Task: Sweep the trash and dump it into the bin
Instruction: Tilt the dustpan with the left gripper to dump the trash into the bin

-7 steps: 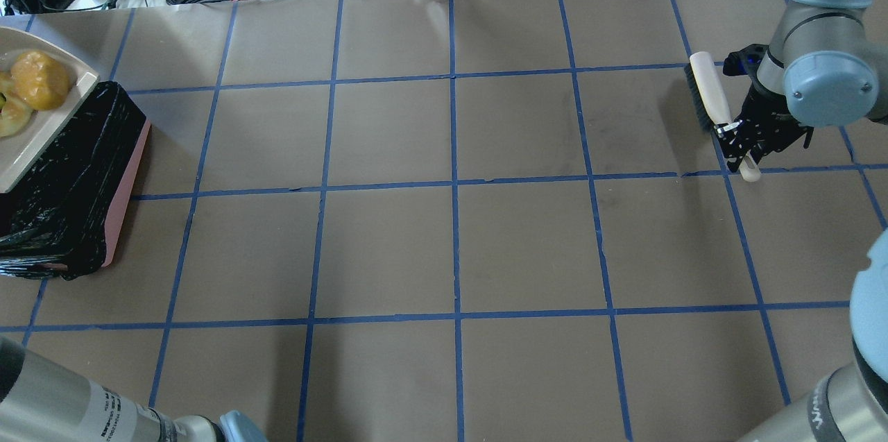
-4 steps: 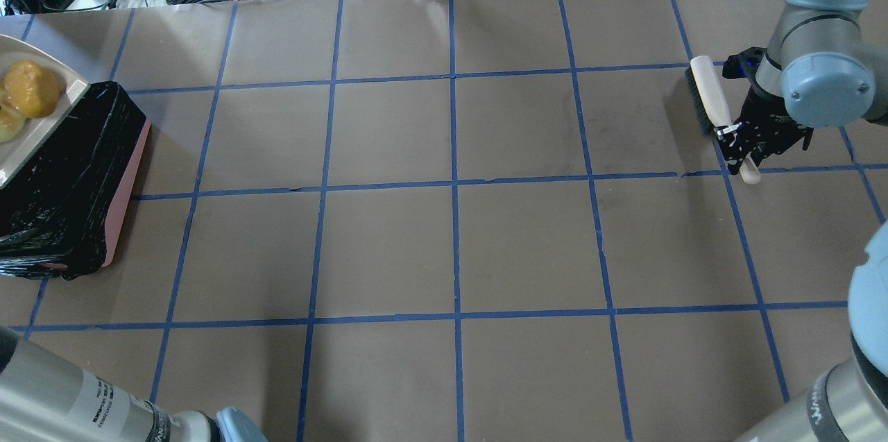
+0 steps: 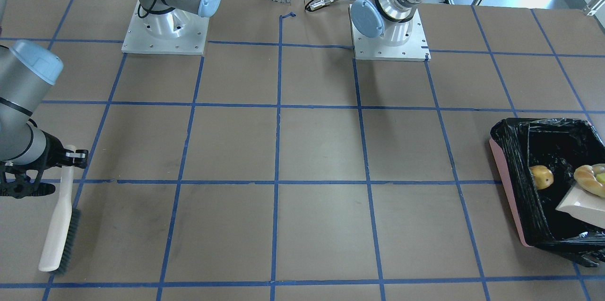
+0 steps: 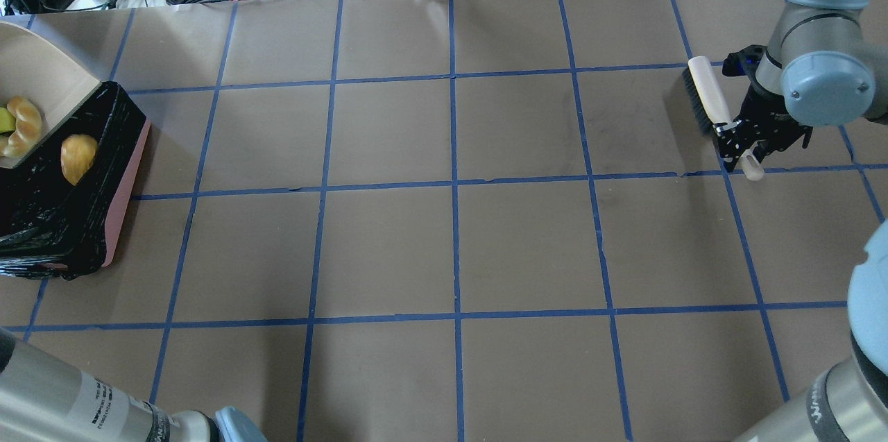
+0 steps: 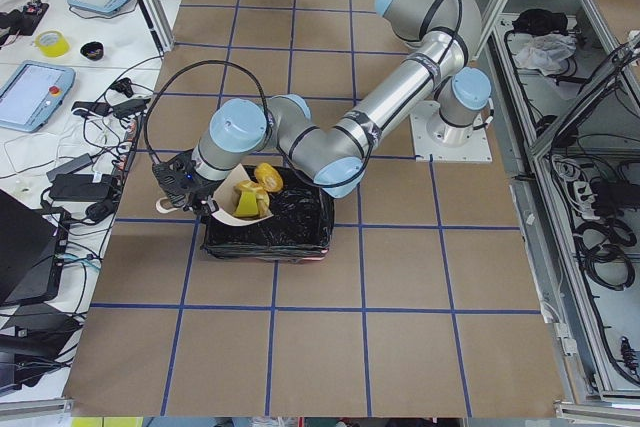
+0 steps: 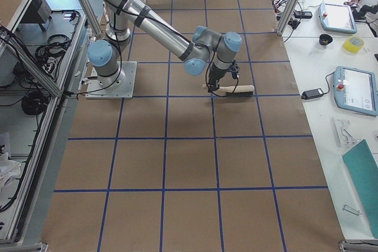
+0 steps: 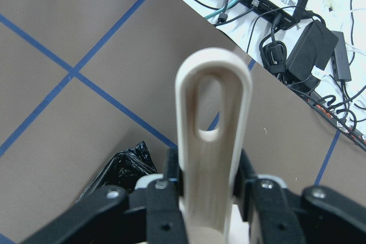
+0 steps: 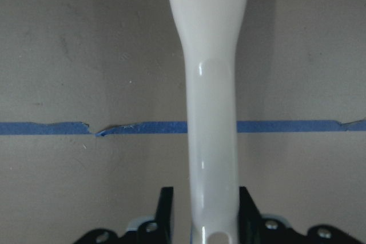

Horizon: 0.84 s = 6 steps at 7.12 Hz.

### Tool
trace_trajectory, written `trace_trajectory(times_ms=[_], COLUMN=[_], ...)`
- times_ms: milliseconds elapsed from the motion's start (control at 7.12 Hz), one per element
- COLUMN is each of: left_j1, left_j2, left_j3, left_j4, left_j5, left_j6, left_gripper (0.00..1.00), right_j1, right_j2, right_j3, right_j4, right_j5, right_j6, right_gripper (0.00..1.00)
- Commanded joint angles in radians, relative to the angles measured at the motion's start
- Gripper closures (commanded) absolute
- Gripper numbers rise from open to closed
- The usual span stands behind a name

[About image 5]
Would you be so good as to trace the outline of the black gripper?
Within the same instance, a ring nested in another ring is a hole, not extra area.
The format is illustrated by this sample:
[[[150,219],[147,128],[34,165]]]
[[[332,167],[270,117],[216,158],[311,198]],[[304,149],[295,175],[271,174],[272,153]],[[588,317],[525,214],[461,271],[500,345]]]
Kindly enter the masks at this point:
[[[174,208],[211,216],[219,210],[213,199],[219,181],[211,181],[196,172],[192,150],[183,151],[168,161],[153,157],[152,173]]]

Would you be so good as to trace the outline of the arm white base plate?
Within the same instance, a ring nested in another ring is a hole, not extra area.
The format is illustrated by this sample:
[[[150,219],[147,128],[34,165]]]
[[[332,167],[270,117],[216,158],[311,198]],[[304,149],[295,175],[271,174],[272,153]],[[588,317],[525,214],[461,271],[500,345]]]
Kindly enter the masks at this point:
[[[474,124],[453,127],[440,116],[436,101],[419,102],[410,116],[415,160],[418,162],[488,164],[493,158],[481,114]]]

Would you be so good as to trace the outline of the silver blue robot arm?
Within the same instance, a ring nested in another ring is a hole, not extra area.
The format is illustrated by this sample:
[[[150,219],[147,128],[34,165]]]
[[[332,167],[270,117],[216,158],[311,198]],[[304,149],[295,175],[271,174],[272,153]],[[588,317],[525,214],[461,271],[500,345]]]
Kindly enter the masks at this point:
[[[246,156],[263,149],[280,153],[301,181],[342,198],[360,183],[380,143],[428,97],[439,105],[434,140],[472,132],[491,96],[487,76],[468,65],[481,38],[476,1],[375,0],[375,11],[412,50],[331,128],[319,127],[298,95],[232,98],[194,148],[166,161],[149,148],[172,209],[214,215],[221,209],[215,192]]]

